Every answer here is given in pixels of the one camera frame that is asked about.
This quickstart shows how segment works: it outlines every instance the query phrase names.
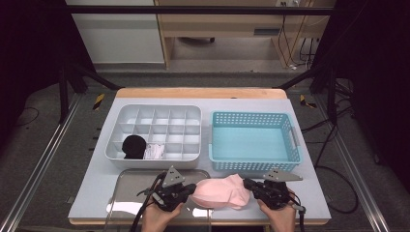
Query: human hand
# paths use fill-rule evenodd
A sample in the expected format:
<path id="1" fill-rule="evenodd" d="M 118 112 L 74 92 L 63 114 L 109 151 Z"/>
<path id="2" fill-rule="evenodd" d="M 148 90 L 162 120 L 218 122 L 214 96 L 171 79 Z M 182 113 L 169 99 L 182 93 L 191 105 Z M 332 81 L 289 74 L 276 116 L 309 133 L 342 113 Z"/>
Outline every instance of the human hand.
<path id="1" fill-rule="evenodd" d="M 294 192 L 288 189 L 289 195 L 294 198 Z M 296 220 L 296 210 L 292 208 L 292 201 L 285 207 L 278 210 L 271 210 L 269 207 L 260 199 L 257 200 L 260 210 L 265 213 L 268 217 L 269 222 L 275 232 L 293 232 L 295 231 L 295 220 Z"/>
<path id="2" fill-rule="evenodd" d="M 142 232 L 162 232 L 167 224 L 181 214 L 183 203 L 180 203 L 174 211 L 166 212 L 160 209 L 151 198 L 149 205 L 142 215 Z"/>

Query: white table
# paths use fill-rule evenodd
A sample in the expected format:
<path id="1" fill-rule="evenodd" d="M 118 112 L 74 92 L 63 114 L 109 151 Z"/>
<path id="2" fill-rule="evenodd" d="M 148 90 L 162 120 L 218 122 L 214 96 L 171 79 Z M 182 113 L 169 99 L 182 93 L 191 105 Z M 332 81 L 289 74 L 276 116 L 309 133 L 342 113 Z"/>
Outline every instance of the white table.
<path id="1" fill-rule="evenodd" d="M 110 197 L 113 194 L 117 178 L 124 169 L 116 167 L 106 156 L 105 147 L 109 139 L 110 133 L 115 125 L 120 109 L 127 104 L 176 104 L 176 105 L 197 105 L 202 110 L 202 143 L 199 156 L 199 163 L 196 169 L 207 171 L 212 178 L 222 178 L 227 176 L 227 172 L 218 172 L 213 170 L 212 163 L 208 158 L 209 144 L 209 119 L 210 113 L 213 110 L 238 110 L 238 111 L 253 111 L 253 112 L 287 112 L 290 114 L 298 136 L 301 139 L 303 163 L 293 169 L 292 173 L 300 175 L 304 178 L 301 182 L 288 182 L 287 185 L 293 189 L 302 200 L 302 205 L 307 208 L 305 214 L 305 224 L 325 224 L 330 218 L 330 212 L 323 195 L 323 191 L 319 185 L 316 173 L 308 154 L 305 141 L 303 139 L 298 121 L 296 119 L 293 107 L 289 99 L 284 98 L 284 92 L 278 92 L 278 97 L 270 96 L 270 91 L 275 90 L 260 90 L 248 89 L 251 93 L 255 93 L 257 99 L 227 99 L 222 97 L 223 89 L 217 89 L 212 92 L 211 99 L 195 99 L 195 95 L 201 95 L 204 89 L 175 89 L 172 94 L 164 94 L 161 89 L 145 89 L 148 91 L 149 98 L 133 97 L 132 93 L 144 93 L 144 90 L 130 89 L 120 90 L 115 98 L 113 105 L 106 117 L 102 127 L 102 132 L 98 140 L 96 149 L 91 158 L 84 180 L 81 184 L 78 195 L 73 203 L 69 213 L 69 219 L 72 224 L 104 224 L 107 216 L 106 206 L 109 203 Z M 248 92 L 244 89 L 226 89 L 228 96 L 245 96 Z M 171 96 L 170 98 L 158 98 L 159 96 Z M 242 210 L 233 210 L 231 208 L 215 209 L 210 219 L 213 225 L 239 225 L 239 224 L 269 224 L 266 216 L 259 210 L 256 200 L 251 197 L 247 206 Z"/>

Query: pink cloth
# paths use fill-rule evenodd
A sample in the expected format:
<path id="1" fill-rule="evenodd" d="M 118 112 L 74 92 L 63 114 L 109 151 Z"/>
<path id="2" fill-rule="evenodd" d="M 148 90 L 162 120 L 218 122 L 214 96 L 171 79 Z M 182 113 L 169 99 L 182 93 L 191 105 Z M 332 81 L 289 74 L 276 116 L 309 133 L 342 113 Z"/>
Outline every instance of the pink cloth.
<path id="1" fill-rule="evenodd" d="M 244 187 L 244 181 L 235 174 L 224 179 L 200 181 L 190 199 L 205 208 L 231 207 L 240 210 L 248 204 L 249 197 L 250 192 Z"/>

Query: horizontal black bar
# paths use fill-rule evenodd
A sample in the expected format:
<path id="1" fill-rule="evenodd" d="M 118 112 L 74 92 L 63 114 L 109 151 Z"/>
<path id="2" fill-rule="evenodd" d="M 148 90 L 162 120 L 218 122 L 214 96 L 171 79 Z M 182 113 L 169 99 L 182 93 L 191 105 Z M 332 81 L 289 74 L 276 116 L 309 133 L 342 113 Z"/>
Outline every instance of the horizontal black bar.
<path id="1" fill-rule="evenodd" d="M 169 15 L 335 15 L 352 10 L 306 7 L 198 7 L 198 6 L 41 6 L 71 14 L 169 14 Z"/>

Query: teal plastic basket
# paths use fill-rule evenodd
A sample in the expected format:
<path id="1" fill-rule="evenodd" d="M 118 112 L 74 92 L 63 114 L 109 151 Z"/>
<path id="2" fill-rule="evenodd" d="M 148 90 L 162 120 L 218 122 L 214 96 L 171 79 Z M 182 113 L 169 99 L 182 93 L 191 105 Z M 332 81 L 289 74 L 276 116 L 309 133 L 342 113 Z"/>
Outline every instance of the teal plastic basket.
<path id="1" fill-rule="evenodd" d="M 215 170 L 291 171 L 302 162 L 300 139 L 287 113 L 215 111 L 210 123 Z"/>

